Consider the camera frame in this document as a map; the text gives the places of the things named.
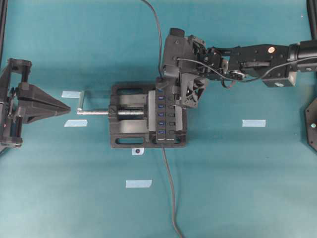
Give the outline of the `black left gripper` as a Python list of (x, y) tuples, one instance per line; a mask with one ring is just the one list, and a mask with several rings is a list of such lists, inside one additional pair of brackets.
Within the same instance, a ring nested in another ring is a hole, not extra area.
[[(50, 96), (33, 84), (26, 83), (32, 63), (28, 60), (10, 58), (7, 66), (0, 75), (0, 147), (1, 149), (19, 148), (22, 144), (22, 123), (30, 124), (40, 119), (61, 116), (71, 112), (69, 106)], [(17, 88), (11, 88), (11, 74), (21, 75)], [(17, 117), (14, 115), (16, 106), (14, 98), (55, 106), (57, 110), (40, 108), (18, 108)]]

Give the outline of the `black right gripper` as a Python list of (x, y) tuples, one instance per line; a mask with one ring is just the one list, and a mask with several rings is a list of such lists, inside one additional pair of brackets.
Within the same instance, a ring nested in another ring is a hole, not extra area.
[(204, 40), (190, 35), (187, 36), (192, 46), (191, 59), (178, 58), (180, 74), (172, 77), (171, 95), (178, 99), (177, 104), (183, 108), (196, 108), (210, 80), (220, 80), (220, 74), (226, 74), (228, 61), (214, 47), (206, 48)]

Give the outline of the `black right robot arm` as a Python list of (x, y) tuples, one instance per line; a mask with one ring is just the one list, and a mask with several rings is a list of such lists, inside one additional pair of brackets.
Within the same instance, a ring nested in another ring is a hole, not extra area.
[(267, 87), (293, 87), (298, 72), (316, 70), (316, 40), (289, 46), (207, 48), (203, 40), (193, 35), (170, 35), (164, 48), (163, 73), (177, 79), (180, 89), (176, 104), (183, 108), (198, 106), (208, 81), (219, 81), (226, 89), (256, 80)]

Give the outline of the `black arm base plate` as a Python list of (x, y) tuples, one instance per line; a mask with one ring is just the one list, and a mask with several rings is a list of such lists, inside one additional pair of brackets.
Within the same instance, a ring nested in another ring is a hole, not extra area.
[(306, 139), (308, 145), (317, 151), (317, 98), (314, 98), (304, 110)]

